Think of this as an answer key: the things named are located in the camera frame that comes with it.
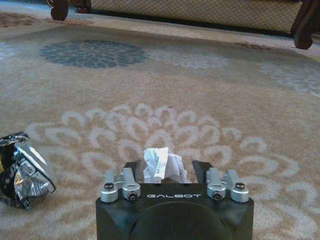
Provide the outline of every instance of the sofa leg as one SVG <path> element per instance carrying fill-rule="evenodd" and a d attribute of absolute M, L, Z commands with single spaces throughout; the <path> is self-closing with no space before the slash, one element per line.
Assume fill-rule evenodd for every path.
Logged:
<path fill-rule="evenodd" d="M 309 11 L 294 35 L 294 44 L 298 49 L 309 49 L 313 43 L 312 34 L 320 26 L 320 0 L 313 0 Z"/>
<path fill-rule="evenodd" d="M 64 21 L 68 16 L 69 4 L 67 0 L 53 0 L 51 17 L 54 20 Z"/>
<path fill-rule="evenodd" d="M 88 7 L 77 7 L 75 12 L 78 14 L 89 14 L 91 13 L 91 9 Z"/>

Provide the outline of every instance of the crumpled foil wrapper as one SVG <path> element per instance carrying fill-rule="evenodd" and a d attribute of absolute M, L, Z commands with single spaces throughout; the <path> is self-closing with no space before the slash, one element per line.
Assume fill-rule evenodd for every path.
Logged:
<path fill-rule="evenodd" d="M 32 197 L 56 189 L 52 168 L 33 147 L 23 143 L 28 139 L 25 132 L 0 138 L 0 200 L 26 210 L 31 209 Z"/>

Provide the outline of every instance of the beige carpet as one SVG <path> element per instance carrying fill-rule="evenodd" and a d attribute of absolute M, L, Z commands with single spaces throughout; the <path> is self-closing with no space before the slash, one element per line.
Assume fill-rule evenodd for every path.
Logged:
<path fill-rule="evenodd" d="M 255 240 L 320 239 L 320 44 L 1 2 L 0 136 L 25 130 L 57 190 L 0 205 L 0 239 L 96 239 L 107 169 L 165 147 L 255 201 Z"/>

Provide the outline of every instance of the lattice pattern fabric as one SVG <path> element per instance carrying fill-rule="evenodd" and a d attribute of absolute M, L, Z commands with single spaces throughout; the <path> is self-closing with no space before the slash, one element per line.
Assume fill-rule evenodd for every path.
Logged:
<path fill-rule="evenodd" d="M 292 0 L 91 0 L 93 9 L 290 32 Z"/>

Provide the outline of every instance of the crumpled tissue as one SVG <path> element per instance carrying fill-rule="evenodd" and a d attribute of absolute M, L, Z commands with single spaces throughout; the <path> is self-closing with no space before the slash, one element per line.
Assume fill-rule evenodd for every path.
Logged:
<path fill-rule="evenodd" d="M 143 170 L 145 183 L 158 184 L 166 178 L 178 183 L 191 183 L 187 179 L 182 158 L 170 152 L 168 147 L 148 148 L 143 151 L 143 159 L 146 163 Z"/>

